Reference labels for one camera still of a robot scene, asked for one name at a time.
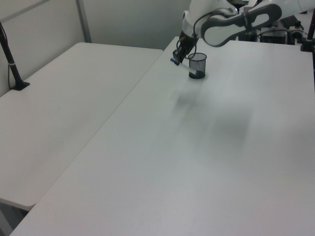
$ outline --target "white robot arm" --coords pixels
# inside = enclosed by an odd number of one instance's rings
[[[227,0],[192,0],[189,11],[184,12],[180,46],[173,56],[180,63],[199,38],[220,47],[242,33],[311,8],[315,8],[315,0],[262,0],[250,11],[238,14]]]

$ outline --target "blue marker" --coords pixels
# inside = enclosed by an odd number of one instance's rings
[[[171,58],[171,62],[173,63],[177,63],[177,61],[174,58]],[[179,65],[183,68],[185,68],[186,70],[188,70],[190,73],[194,74],[195,76],[198,76],[198,72],[182,63],[179,63]]]

